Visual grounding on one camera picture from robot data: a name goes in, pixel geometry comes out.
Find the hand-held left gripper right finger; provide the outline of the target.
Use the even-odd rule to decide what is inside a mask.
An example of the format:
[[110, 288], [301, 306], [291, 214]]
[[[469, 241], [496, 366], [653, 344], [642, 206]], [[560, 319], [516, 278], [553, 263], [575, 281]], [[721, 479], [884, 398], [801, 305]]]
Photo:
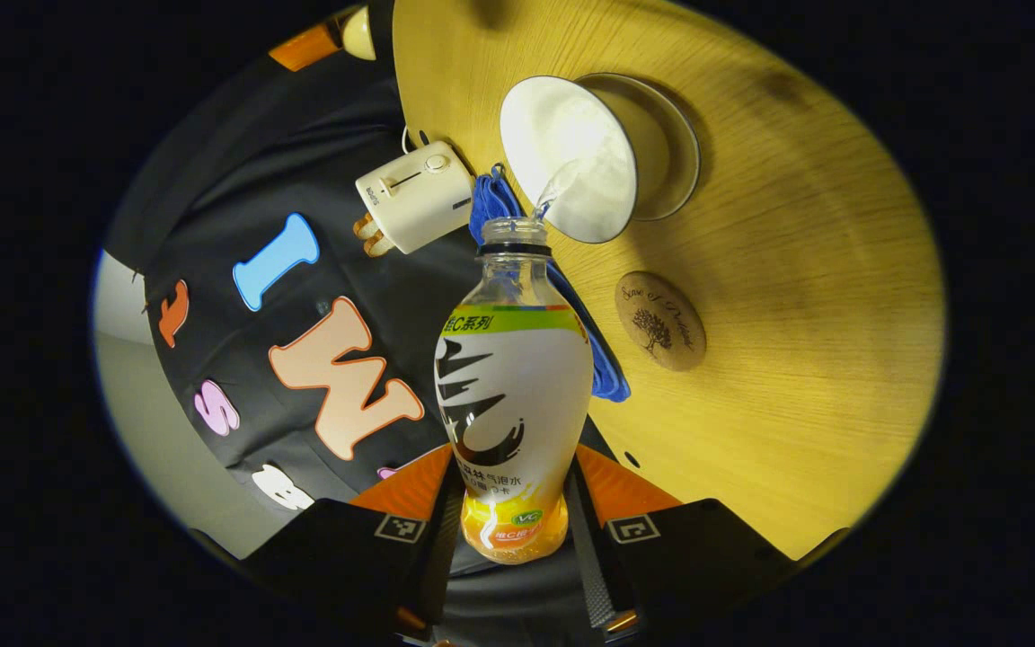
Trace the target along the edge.
[[567, 507], [588, 625], [607, 642], [689, 631], [797, 572], [720, 501], [678, 502], [584, 446], [567, 474]]

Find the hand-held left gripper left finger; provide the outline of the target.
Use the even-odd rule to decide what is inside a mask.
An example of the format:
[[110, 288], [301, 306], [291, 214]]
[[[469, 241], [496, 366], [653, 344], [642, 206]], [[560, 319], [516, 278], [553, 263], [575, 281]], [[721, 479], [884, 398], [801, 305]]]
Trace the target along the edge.
[[436, 448], [352, 501], [316, 501], [243, 568], [363, 643], [430, 643], [460, 536], [461, 475], [452, 448]]

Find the round cork coaster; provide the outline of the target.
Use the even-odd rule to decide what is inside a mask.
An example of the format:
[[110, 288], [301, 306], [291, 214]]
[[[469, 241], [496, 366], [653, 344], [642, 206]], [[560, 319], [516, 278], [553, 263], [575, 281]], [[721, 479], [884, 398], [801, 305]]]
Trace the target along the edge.
[[615, 287], [615, 307], [632, 343], [667, 371], [693, 371], [702, 364], [707, 335], [693, 303], [670, 281], [633, 271]]

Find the clear water bottle white label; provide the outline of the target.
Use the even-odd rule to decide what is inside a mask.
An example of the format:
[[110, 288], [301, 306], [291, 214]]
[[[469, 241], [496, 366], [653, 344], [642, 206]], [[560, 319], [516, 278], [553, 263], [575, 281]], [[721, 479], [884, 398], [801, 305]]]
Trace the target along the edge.
[[564, 482], [588, 417], [593, 355], [550, 280], [543, 222], [494, 218], [482, 236], [480, 281], [443, 324], [434, 381], [464, 480], [464, 540], [518, 565], [567, 536]]

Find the cream teacup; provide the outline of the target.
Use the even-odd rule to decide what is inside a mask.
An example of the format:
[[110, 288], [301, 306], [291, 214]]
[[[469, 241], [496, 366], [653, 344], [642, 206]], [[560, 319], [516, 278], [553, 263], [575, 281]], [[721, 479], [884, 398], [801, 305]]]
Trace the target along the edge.
[[558, 232], [604, 244], [633, 220], [635, 155], [600, 76], [522, 79], [500, 108], [500, 136], [518, 187]]

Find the black backdrop cloth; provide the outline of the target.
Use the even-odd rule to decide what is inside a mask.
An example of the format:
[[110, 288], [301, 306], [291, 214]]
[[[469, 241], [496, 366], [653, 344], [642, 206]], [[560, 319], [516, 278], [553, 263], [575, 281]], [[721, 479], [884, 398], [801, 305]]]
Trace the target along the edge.
[[[301, 71], [263, 58], [202, 102], [144, 164], [103, 245], [95, 321], [103, 389], [134, 458], [183, 524], [241, 561], [306, 502], [349, 502], [447, 441], [431, 358], [437, 327], [478, 278], [464, 228], [369, 259], [353, 183], [400, 155], [405, 120], [373, 7], [376, 60], [333, 54]], [[356, 455], [314, 425], [325, 388], [288, 389], [270, 349], [341, 300], [354, 334], [341, 372], [374, 417]]]

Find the white toaster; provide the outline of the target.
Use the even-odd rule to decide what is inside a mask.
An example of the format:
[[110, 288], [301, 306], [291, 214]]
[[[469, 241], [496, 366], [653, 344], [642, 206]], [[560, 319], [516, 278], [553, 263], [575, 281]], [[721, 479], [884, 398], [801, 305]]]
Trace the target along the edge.
[[356, 179], [366, 213], [403, 254], [467, 226], [473, 188], [475, 179], [447, 142], [432, 142]]

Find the blue folded towel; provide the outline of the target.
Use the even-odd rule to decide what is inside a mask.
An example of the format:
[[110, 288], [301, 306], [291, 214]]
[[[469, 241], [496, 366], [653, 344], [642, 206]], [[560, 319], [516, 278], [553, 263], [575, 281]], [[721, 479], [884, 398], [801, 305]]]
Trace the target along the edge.
[[[505, 179], [504, 164], [496, 163], [491, 171], [476, 177], [468, 232], [477, 245], [484, 245], [483, 227], [486, 222], [521, 216], [518, 196], [510, 187], [509, 181]], [[559, 294], [575, 311], [580, 324], [590, 340], [593, 356], [592, 396], [613, 403], [628, 400], [630, 387], [615, 353], [608, 347], [607, 340], [601, 335], [588, 308], [584, 306], [583, 300], [579, 298], [574, 287], [562, 273], [557, 261], [549, 261], [548, 276]]]

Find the cream saucer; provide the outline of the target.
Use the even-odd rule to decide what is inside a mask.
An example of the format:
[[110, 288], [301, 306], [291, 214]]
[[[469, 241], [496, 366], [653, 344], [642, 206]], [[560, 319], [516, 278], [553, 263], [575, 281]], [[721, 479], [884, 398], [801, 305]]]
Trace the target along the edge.
[[603, 100], [629, 138], [635, 155], [633, 220], [674, 216], [701, 176], [701, 143], [678, 102], [657, 86], [620, 73], [600, 76]]

